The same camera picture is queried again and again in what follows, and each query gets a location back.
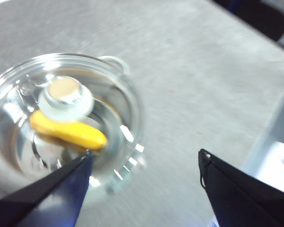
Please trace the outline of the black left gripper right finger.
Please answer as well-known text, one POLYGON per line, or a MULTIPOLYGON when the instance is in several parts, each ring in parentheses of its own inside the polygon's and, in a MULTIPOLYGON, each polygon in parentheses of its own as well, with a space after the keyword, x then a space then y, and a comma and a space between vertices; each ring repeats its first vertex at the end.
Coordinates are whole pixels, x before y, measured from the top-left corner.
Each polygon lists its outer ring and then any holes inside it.
POLYGON ((200 184, 220 227, 284 227, 284 192, 205 149, 198 152, 200 184))

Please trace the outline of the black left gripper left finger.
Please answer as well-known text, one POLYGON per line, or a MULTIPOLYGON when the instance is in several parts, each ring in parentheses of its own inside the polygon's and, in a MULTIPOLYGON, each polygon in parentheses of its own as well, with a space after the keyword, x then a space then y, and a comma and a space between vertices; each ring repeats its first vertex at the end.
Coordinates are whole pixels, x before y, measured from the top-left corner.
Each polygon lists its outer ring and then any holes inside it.
POLYGON ((0 199, 0 227, 73 227, 93 168, 86 152, 46 177, 0 199))

